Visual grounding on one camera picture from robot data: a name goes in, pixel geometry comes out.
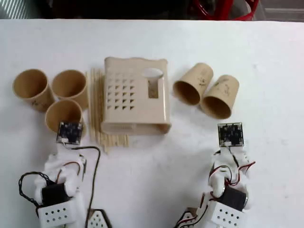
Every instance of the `printed design on cup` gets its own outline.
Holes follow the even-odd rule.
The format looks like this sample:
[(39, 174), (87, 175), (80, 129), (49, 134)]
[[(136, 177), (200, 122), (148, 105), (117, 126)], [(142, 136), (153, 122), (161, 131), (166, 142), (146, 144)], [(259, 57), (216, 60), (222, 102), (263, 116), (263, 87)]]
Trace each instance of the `printed design on cup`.
[(224, 82), (229, 81), (227, 78), (223, 78), (222, 80), (219, 80), (216, 84), (214, 84), (214, 87), (217, 87), (217, 90), (222, 92), (224, 95), (229, 96), (230, 95), (230, 87), (225, 83), (224, 88), (222, 88), (222, 85)]

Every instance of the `white tabletop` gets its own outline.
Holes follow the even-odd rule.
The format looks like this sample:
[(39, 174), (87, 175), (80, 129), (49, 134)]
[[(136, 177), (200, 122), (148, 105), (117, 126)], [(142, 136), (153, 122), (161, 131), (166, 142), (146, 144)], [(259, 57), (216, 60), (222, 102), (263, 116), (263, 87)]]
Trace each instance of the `white tabletop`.
[[(17, 182), (41, 171), (55, 148), (44, 114), (14, 96), (14, 77), (39, 68), (51, 81), (65, 69), (104, 68), (108, 56), (168, 60), (172, 122), (164, 137), (132, 137), (130, 148), (103, 154), (93, 207), (105, 209), (114, 228), (172, 228), (186, 206), (199, 204), (210, 190), (219, 122), (243, 123), (246, 150), (257, 162), (247, 228), (303, 225), (303, 23), (0, 20), (0, 33), (0, 227), (39, 227)], [(222, 74), (239, 80), (229, 119), (212, 119), (172, 95), (173, 82), (197, 62), (213, 68), (212, 82)], [(82, 144), (90, 144), (88, 135)], [(88, 202), (96, 153), (83, 154)], [(32, 181), (23, 184), (30, 196)]]

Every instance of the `red chair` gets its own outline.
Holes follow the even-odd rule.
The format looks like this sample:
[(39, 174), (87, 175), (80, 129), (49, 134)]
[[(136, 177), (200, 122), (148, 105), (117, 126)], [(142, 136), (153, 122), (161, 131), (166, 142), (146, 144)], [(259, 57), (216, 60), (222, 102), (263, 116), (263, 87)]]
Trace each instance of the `red chair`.
[[(245, 0), (251, 8), (251, 12), (247, 15), (232, 20), (252, 20), (257, 9), (258, 0)], [(228, 16), (233, 4), (233, 0), (218, 0), (214, 15), (210, 15), (202, 6), (200, 0), (192, 0), (192, 6), (197, 10), (202, 20), (229, 20)]]

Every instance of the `tan paper cup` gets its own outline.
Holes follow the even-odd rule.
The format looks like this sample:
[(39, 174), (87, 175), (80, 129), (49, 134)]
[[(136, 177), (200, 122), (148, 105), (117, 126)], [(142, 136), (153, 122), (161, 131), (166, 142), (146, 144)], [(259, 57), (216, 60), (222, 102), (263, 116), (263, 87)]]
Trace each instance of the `tan paper cup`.
[(47, 128), (58, 133), (59, 124), (64, 122), (81, 122), (83, 123), (82, 136), (86, 133), (86, 127), (82, 117), (82, 109), (74, 100), (64, 99), (53, 103), (47, 110), (45, 123)]
[(72, 99), (83, 110), (88, 107), (87, 79), (77, 70), (66, 70), (59, 73), (53, 80), (52, 90), (59, 99)]
[(47, 79), (40, 70), (23, 71), (15, 78), (13, 91), (17, 97), (29, 103), (33, 109), (45, 112), (55, 101)]
[(203, 97), (200, 103), (201, 108), (207, 115), (214, 118), (229, 118), (238, 88), (239, 82), (233, 76), (222, 75)]
[(173, 85), (175, 95), (189, 105), (197, 105), (213, 77), (213, 70), (205, 63), (197, 63)]

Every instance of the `circuit board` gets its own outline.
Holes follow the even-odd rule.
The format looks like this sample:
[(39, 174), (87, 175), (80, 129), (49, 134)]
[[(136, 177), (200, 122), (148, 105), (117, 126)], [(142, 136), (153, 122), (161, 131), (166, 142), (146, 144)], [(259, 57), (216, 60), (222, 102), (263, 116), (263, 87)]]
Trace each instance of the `circuit board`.
[(218, 136), (220, 147), (244, 146), (242, 123), (218, 124)]
[(83, 124), (78, 122), (60, 122), (57, 143), (79, 145)]

